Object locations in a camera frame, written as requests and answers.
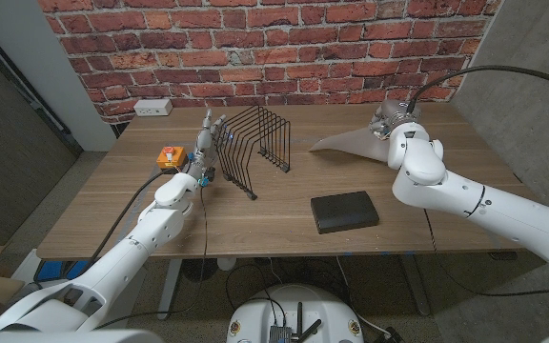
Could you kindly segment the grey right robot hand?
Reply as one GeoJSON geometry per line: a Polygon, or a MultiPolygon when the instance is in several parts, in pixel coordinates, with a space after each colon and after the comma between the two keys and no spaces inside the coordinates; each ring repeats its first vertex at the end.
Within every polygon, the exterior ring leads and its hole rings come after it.
{"type": "Polygon", "coordinates": [[[397,100],[385,100],[376,109],[369,123],[369,130],[380,140],[388,139],[395,128],[402,124],[418,122],[421,108],[408,110],[409,104],[397,100]]]}

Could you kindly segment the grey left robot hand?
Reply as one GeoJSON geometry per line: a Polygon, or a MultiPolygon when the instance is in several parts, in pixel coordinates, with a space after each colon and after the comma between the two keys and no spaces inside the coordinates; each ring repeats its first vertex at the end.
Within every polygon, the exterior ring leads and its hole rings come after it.
{"type": "Polygon", "coordinates": [[[187,174],[195,179],[200,179],[208,168],[215,164],[217,158],[217,141],[226,115],[213,119],[213,112],[207,108],[202,121],[202,129],[196,137],[193,160],[187,170],[187,174]]]}

